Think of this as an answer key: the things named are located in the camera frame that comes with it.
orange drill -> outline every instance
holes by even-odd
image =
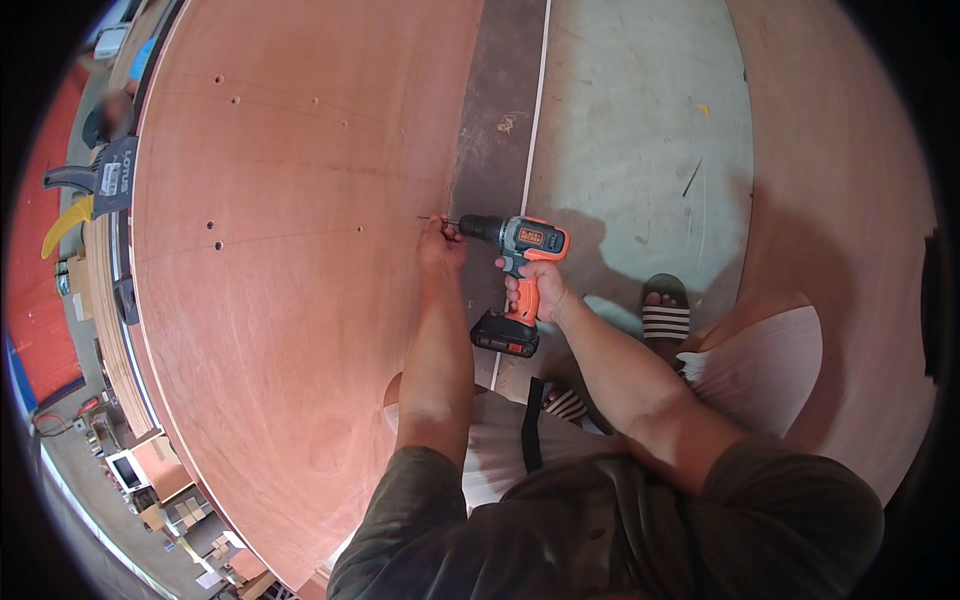
[[[507,263],[503,270],[519,280],[516,310],[503,314],[491,308],[470,330],[470,340],[479,348],[533,356],[540,343],[536,321],[540,293],[537,278],[524,277],[517,269],[531,260],[563,260],[570,250],[570,234],[531,217],[464,215],[456,225],[465,236],[498,246]]]

white shorts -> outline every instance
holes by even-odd
[[[813,390],[823,341],[812,306],[751,325],[706,352],[682,352],[682,375],[698,398],[754,433],[782,437]],[[496,392],[473,399],[464,463],[464,496],[470,507],[496,502],[527,475],[520,445],[526,406]],[[384,407],[396,432],[397,404]],[[622,436],[589,433],[540,412],[537,422],[544,465],[594,454],[628,451]]]

person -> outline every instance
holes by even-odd
[[[385,396],[396,448],[327,598],[851,591],[881,543],[881,504],[847,468],[779,439],[819,370],[819,322],[805,296],[744,299],[687,336],[685,290],[653,277],[641,301],[645,345],[593,313],[554,263],[524,265],[538,278],[538,319],[563,332],[616,431],[541,412],[544,466],[527,474],[524,407],[474,387],[458,278],[466,252],[463,236],[431,217],[417,247],[420,325]],[[516,280],[507,287],[516,301]],[[788,401],[768,397],[775,408],[764,410],[754,388]]]
[[[132,100],[140,87],[155,43],[156,37],[151,37],[140,46],[123,88],[107,89],[87,115],[81,137],[91,150],[123,137],[133,127]]]

